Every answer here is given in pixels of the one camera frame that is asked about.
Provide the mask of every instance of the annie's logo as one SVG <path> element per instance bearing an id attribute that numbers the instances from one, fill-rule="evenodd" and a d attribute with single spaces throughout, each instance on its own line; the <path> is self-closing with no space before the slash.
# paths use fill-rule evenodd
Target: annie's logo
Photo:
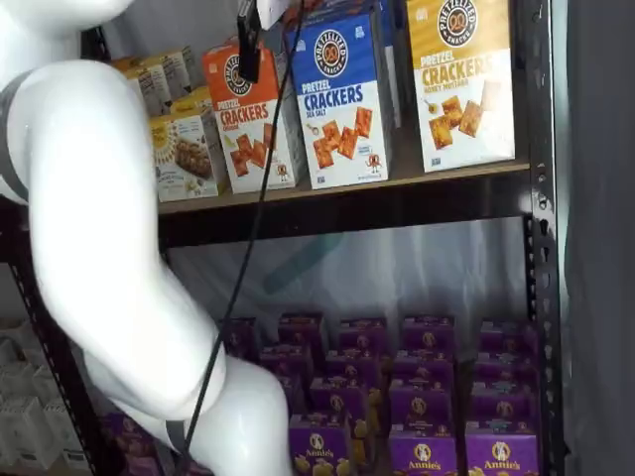
<path id="1" fill-rule="evenodd" d="M 237 96 L 244 96 L 251 89 L 251 82 L 245 81 L 238 74 L 238 55 L 232 55 L 225 63 L 225 82 L 227 87 Z"/>
<path id="2" fill-rule="evenodd" d="M 446 45 L 467 45 L 477 26 L 478 14 L 472 0 L 445 0 L 439 10 L 439 34 Z"/>
<path id="3" fill-rule="evenodd" d="M 413 451 L 415 453 L 416 461 L 411 461 L 408 464 L 408 469 L 432 469 L 441 471 L 441 465 L 437 462 L 432 462 L 433 451 L 426 444 L 418 444 Z"/>
<path id="4" fill-rule="evenodd" d="M 494 456 L 496 461 L 485 461 L 486 469 L 512 469 L 520 471 L 520 464 L 516 461 L 510 461 L 512 450 L 507 443 L 496 441 L 492 446 L 492 456 Z"/>
<path id="5" fill-rule="evenodd" d="M 319 70 L 326 76 L 336 77 L 348 63 L 348 45 L 339 32 L 325 30 L 317 37 L 314 55 Z"/>

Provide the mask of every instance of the cracker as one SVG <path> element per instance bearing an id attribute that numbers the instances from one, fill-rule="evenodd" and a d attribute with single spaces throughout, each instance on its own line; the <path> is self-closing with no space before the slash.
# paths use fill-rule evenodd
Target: cracker
<path id="1" fill-rule="evenodd" d="M 229 155 L 231 156 L 231 161 L 234 163 L 234 169 L 236 170 L 237 176 L 242 177 L 249 174 L 249 169 L 247 169 L 247 160 L 245 159 L 242 151 L 232 151 Z"/>
<path id="2" fill-rule="evenodd" d="M 500 81 L 485 79 L 485 82 L 483 82 L 483 93 L 480 97 L 480 107 L 483 111 L 493 111 L 496 109 L 500 88 Z"/>
<path id="3" fill-rule="evenodd" d="M 480 118 L 482 115 L 483 110 L 478 104 L 474 101 L 467 101 L 465 112 L 463 112 L 463 117 L 460 120 L 458 130 L 468 136 L 476 137 L 476 132 L 478 132 L 478 126 L 480 125 Z"/>
<path id="4" fill-rule="evenodd" d="M 430 131 L 433 133 L 437 150 L 452 143 L 452 134 L 449 132 L 449 119 L 447 116 L 441 116 L 430 121 Z"/>
<path id="5" fill-rule="evenodd" d="M 265 122 L 263 126 L 264 126 L 264 131 L 262 134 L 262 142 L 265 144 L 265 147 L 267 149 L 271 148 L 275 151 L 276 144 L 271 142 L 272 134 L 274 133 L 274 126 L 272 126 L 268 122 Z"/>
<path id="6" fill-rule="evenodd" d="M 328 144 L 328 149 L 330 151 L 334 151 L 335 149 L 337 149 L 339 147 L 339 141 L 341 140 L 337 122 L 327 122 L 326 124 L 321 126 L 321 129 L 324 131 L 324 138 L 326 139 L 326 143 Z"/>
<path id="7" fill-rule="evenodd" d="M 201 144 L 179 138 L 175 162 L 181 169 L 194 176 L 201 179 L 211 179 L 211 161 L 207 155 L 207 150 Z"/>
<path id="8" fill-rule="evenodd" d="M 368 139 L 370 136 L 370 125 L 373 120 L 373 111 L 364 107 L 357 108 L 357 114 L 355 114 L 355 132 L 358 135 Z"/>
<path id="9" fill-rule="evenodd" d="M 348 127 L 344 127 L 337 151 L 352 160 L 357 145 L 357 133 Z"/>
<path id="10" fill-rule="evenodd" d="M 444 108 L 444 114 L 449 120 L 450 129 L 458 126 L 461 118 L 463 117 L 463 110 L 460 107 L 458 96 L 453 96 L 450 99 L 447 99 L 441 103 L 441 106 Z"/>
<path id="11" fill-rule="evenodd" d="M 314 141 L 314 149 L 316 150 L 317 164 L 321 169 L 333 165 L 333 157 L 330 154 L 330 149 L 328 148 L 326 138 L 321 138 Z"/>
<path id="12" fill-rule="evenodd" d="M 254 153 L 253 147 L 251 147 L 251 141 L 249 140 L 249 136 L 247 134 L 243 134 L 242 136 L 238 136 L 236 138 L 236 144 L 238 144 L 238 150 L 240 150 L 243 155 L 247 157 L 246 160 L 251 159 L 251 156 Z"/>

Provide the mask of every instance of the white box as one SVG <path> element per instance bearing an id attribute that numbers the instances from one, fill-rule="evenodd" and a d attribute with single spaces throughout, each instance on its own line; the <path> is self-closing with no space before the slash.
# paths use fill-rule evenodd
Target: white box
<path id="1" fill-rule="evenodd" d="M 9 364 L 18 360 L 13 342 L 0 337 L 0 365 Z"/>
<path id="2" fill-rule="evenodd" d="M 152 74 L 150 74 L 147 69 L 136 67 L 134 69 L 128 69 L 124 72 L 124 75 L 126 79 L 128 79 L 128 84 L 130 84 L 139 99 L 141 99 L 146 106 L 148 115 L 154 117 L 163 114 L 161 100 L 152 82 Z"/>
<path id="3" fill-rule="evenodd" d="M 47 470 L 60 455 L 60 446 L 35 397 L 6 401 L 0 407 L 0 426 L 24 466 Z"/>
<path id="4" fill-rule="evenodd" d="M 227 169 L 213 111 L 192 111 L 150 120 L 160 201 L 220 195 Z"/>
<path id="5" fill-rule="evenodd" d="M 203 84 L 202 71 L 190 47 L 164 53 L 175 66 L 183 94 L 189 94 Z"/>
<path id="6" fill-rule="evenodd" d="M 63 459 L 71 469 L 89 470 L 90 466 L 77 438 L 70 416 L 62 399 L 49 402 L 44 408 L 44 414 L 49 422 L 51 431 L 62 447 Z"/>
<path id="7" fill-rule="evenodd" d="M 33 388 L 44 406 L 60 397 L 58 383 L 53 378 L 51 369 L 47 366 L 40 367 L 33 375 Z"/>
<path id="8" fill-rule="evenodd" d="M 35 368 L 29 362 L 13 362 L 0 366 L 0 394 L 5 399 L 32 397 Z"/>
<path id="9" fill-rule="evenodd" d="M 162 113 L 168 114 L 172 101 L 185 94 L 175 64 L 162 55 L 156 55 L 141 61 L 141 67 L 150 72 L 155 92 L 161 100 Z"/>

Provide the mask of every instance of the yellow cracker box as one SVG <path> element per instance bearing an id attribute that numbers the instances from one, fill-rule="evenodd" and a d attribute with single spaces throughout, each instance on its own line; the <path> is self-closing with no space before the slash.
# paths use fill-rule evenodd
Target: yellow cracker box
<path id="1" fill-rule="evenodd" d="M 507 0 L 408 0 L 424 169 L 514 159 Z"/>
<path id="2" fill-rule="evenodd" d="M 170 112 L 175 114 L 177 112 L 192 111 L 193 109 L 203 107 L 211 107 L 211 97 L 209 96 L 207 86 L 198 87 L 187 96 L 177 99 L 172 103 Z"/>
<path id="3" fill-rule="evenodd" d="M 227 170 L 210 108 L 150 120 L 160 201 L 216 196 Z"/>

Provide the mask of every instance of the blue cracker box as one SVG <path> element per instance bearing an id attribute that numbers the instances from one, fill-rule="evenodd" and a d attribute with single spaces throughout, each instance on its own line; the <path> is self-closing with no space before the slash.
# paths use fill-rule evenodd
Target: blue cracker box
<path id="1" fill-rule="evenodd" d="M 313 188 L 388 178 L 393 112 L 380 22 L 376 3 L 348 1 L 303 27 L 293 74 Z"/>

